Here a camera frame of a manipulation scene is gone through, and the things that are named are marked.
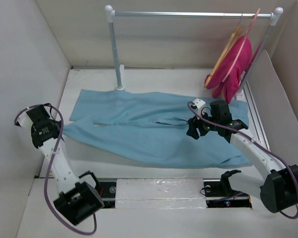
pink garment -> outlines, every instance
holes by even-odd
[[[245,37],[246,39],[244,46],[240,51]],[[239,51],[240,54],[236,60],[236,63],[232,67],[232,63],[235,61]],[[218,88],[213,92],[213,97],[217,98],[221,94],[221,91],[223,89],[225,101],[227,103],[230,103],[232,98],[238,91],[240,77],[242,73],[246,70],[248,65],[251,63],[251,60],[252,45],[247,36],[241,36],[235,42],[235,44],[230,49],[226,57],[223,59],[222,63],[215,71],[213,77],[207,85],[207,89],[211,89],[218,86]]]

metal rod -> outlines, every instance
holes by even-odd
[[[114,23],[109,22],[108,25],[109,25],[109,31],[110,31],[111,48],[113,50],[113,56],[114,56],[115,71],[116,71],[116,77],[117,77],[117,87],[122,87],[121,75],[119,70],[119,59],[118,59],[116,38],[115,38],[115,31],[114,31]]]
[[[158,11],[115,11],[115,16],[157,16],[196,18],[254,18],[253,13],[212,13],[212,12],[158,12]],[[271,19],[272,14],[258,14],[258,19]]]
[[[248,68],[245,71],[245,74],[243,76],[243,79],[242,79],[242,81],[241,81],[241,83],[239,85],[239,92],[241,90],[243,90],[243,87],[244,87],[245,83],[247,82],[247,80],[248,80],[248,78],[250,76],[250,72],[252,71],[253,67],[255,66],[256,61],[258,60],[258,57],[259,57],[260,53],[262,52],[262,50],[263,50],[263,48],[264,48],[264,46],[265,46],[265,44],[267,42],[267,39],[269,38],[270,33],[271,33],[271,31],[272,31],[273,28],[274,28],[274,26],[268,25],[268,27],[267,27],[264,35],[263,35],[262,40],[258,44],[258,47],[256,49],[256,52],[255,52],[255,54],[253,56],[253,60],[252,60],[251,64],[248,66]]]

vertical pole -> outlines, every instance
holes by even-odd
[[[274,26],[277,24],[278,20],[279,20],[279,17],[281,16],[281,14],[284,12],[284,10],[281,8],[281,7],[278,7],[274,10],[273,12],[273,15],[272,15],[272,18],[271,18],[271,21],[270,21],[270,24],[269,26],[267,27],[264,35],[263,35],[263,38],[262,40],[260,41],[257,49],[256,49],[256,52],[253,56],[253,59],[252,59],[252,62],[251,64],[248,66],[248,68],[246,69],[245,71],[245,74],[244,74],[244,77],[239,85],[239,90],[238,90],[238,94],[240,94],[244,88],[244,85],[245,83],[247,82],[249,76],[250,76],[250,72],[252,71],[253,67],[255,66],[255,63],[256,61],[258,60],[258,57],[261,53],[261,51],[263,50],[266,42],[267,42],[267,39],[269,38],[269,35],[272,31],[272,29],[274,28]]]
[[[107,5],[107,6],[105,6],[105,11],[106,11],[107,22],[108,22],[108,26],[109,26],[111,47],[112,47],[112,51],[113,51],[113,58],[114,58],[116,78],[117,78],[116,89],[123,90],[124,86],[121,81],[121,75],[120,75],[120,70],[119,70],[119,58],[118,58],[118,53],[117,53],[116,37],[115,37],[115,31],[114,31],[113,7],[110,5]]]

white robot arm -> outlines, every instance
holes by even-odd
[[[76,226],[104,207],[97,191],[100,184],[92,172],[88,171],[79,177],[75,175],[62,139],[54,152],[61,124],[59,121],[50,118],[44,106],[36,105],[19,114],[15,124],[31,129],[33,145],[44,154],[46,159],[51,160],[54,154],[51,171],[57,182],[59,198],[53,203],[55,208]],[[80,178],[85,175],[92,176],[96,182],[96,187],[92,187],[85,181],[80,182]]]
[[[238,170],[228,171],[221,178],[223,187],[261,199],[264,206],[273,213],[298,204],[298,166],[289,166],[285,161],[282,162],[281,158],[273,157],[271,155],[273,153],[258,144],[247,125],[241,120],[232,119],[225,101],[210,103],[210,116],[202,112],[205,105],[206,103],[201,99],[188,103],[190,110],[196,116],[188,121],[187,135],[198,139],[209,131],[217,131],[250,160],[262,177],[251,177]]]

screw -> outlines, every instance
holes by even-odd
[[[204,191],[205,191],[205,192],[211,192],[211,186],[206,185],[206,186],[204,187]]]
[[[110,192],[110,193],[115,193],[115,192],[116,192],[116,187],[111,186],[111,187],[109,188],[109,192]]]

